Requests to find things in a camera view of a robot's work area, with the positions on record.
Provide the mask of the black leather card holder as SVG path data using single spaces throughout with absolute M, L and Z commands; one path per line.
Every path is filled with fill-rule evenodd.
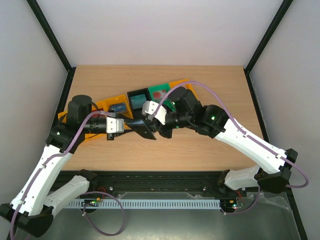
M 156 140 L 155 131 L 157 130 L 157 126 L 150 120 L 136 119 L 128 122 L 127 126 L 144 139 Z

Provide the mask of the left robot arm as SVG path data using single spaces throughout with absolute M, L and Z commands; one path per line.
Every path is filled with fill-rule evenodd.
M 50 228 L 54 217 L 76 197 L 84 194 L 95 180 L 95 174 L 82 170 L 72 180 L 49 193 L 62 167 L 85 140 L 86 134 L 117 135 L 126 133 L 125 126 L 145 139 L 155 139 L 144 119 L 133 120 L 119 113 L 92 111 L 92 98 L 76 95 L 68 104 L 66 122 L 51 128 L 42 156 L 22 190 L 10 203 L 0 206 L 0 215 L 34 237 Z

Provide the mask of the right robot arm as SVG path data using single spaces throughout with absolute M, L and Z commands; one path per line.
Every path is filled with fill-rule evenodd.
M 242 188 L 260 187 L 279 194 L 289 184 L 291 163 L 298 153 L 277 148 L 252 132 L 217 105 L 202 105 L 194 93 L 183 86 L 168 95 L 174 111 L 154 101 L 146 101 L 142 114 L 153 120 L 159 134 L 170 139 L 173 129 L 188 128 L 228 144 L 253 160 L 256 165 L 241 170 L 225 170 L 218 180 L 218 191 L 229 196 Z

